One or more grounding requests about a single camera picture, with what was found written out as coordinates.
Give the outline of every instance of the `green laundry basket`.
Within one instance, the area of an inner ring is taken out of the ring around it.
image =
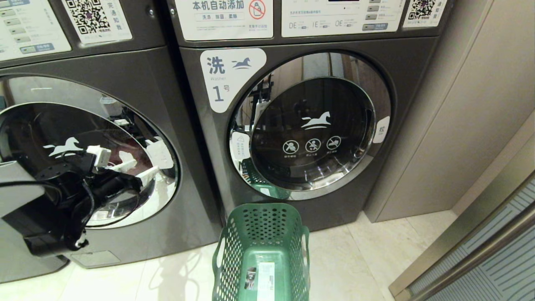
[[[288,204],[237,207],[213,255],[212,300],[308,301],[308,237],[299,212]]]

